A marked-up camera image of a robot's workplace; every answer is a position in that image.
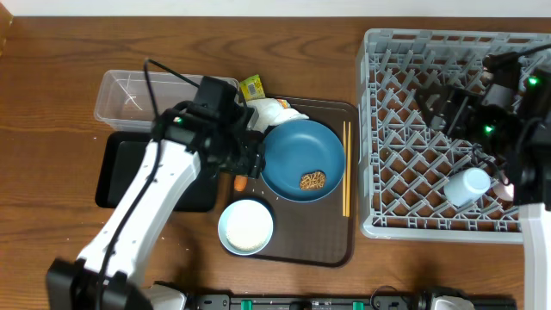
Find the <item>light blue cup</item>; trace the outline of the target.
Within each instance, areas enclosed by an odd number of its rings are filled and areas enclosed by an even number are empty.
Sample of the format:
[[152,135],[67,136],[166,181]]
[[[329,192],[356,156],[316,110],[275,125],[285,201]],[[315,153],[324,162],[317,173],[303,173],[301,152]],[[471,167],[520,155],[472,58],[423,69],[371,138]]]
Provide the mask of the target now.
[[449,178],[443,192],[446,199],[457,207],[462,207],[482,197],[491,185],[491,178],[480,168],[468,168]]

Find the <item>blue plate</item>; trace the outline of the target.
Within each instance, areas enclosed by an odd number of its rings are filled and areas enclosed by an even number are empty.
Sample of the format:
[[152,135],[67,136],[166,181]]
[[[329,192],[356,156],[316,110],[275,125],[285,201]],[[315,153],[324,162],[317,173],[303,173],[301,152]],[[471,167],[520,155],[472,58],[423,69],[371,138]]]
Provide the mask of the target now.
[[[344,146],[327,126],[297,120],[273,128],[263,140],[265,166],[262,179],[280,197],[292,202],[315,202],[331,194],[345,170]],[[321,189],[302,189],[301,179],[314,172],[325,174]]]

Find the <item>light blue rice bowl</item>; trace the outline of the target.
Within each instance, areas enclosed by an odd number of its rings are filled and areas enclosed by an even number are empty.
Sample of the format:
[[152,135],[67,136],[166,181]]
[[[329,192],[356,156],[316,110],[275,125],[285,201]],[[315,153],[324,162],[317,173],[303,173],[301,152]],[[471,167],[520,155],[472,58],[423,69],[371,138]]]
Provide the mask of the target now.
[[271,212],[257,200],[233,202],[219,218],[220,243],[238,256],[260,252],[270,242],[273,232],[274,220]]

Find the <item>brown food scrap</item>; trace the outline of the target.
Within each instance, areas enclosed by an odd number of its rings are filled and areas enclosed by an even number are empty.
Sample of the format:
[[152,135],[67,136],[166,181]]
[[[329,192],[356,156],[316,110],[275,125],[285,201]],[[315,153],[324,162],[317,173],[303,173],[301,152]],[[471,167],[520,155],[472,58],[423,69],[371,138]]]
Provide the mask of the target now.
[[326,182],[325,173],[321,170],[304,174],[299,183],[301,190],[319,190],[324,188]]

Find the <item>small pink cup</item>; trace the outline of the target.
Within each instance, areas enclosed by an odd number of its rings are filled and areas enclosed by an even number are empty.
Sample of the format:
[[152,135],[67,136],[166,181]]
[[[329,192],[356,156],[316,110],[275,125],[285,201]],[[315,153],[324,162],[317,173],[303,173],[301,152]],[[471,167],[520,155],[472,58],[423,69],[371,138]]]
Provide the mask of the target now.
[[498,198],[504,201],[513,201],[514,185],[509,181],[503,170],[498,173],[498,183],[492,187],[492,191]]

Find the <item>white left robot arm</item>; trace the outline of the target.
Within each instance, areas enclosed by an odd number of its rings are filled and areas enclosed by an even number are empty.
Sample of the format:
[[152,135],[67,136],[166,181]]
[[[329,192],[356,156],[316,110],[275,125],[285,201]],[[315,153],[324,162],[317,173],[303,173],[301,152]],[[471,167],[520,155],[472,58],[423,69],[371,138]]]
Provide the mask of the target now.
[[169,284],[142,288],[145,269],[177,202],[207,168],[258,177],[263,146],[249,139],[255,108],[182,102],[152,123],[135,177],[102,230],[73,263],[55,259],[46,273],[52,309],[183,309]]

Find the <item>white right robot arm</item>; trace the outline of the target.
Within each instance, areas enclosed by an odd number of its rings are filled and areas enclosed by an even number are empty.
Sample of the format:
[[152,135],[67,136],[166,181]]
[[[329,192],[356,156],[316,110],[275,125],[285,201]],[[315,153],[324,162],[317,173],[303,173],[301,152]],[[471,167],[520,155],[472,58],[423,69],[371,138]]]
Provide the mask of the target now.
[[489,85],[482,94],[432,84],[414,97],[424,123],[446,136],[466,140],[505,162],[501,180],[514,187],[524,247],[524,305],[550,307],[550,67],[527,76],[519,105],[513,104],[524,53],[488,55]]

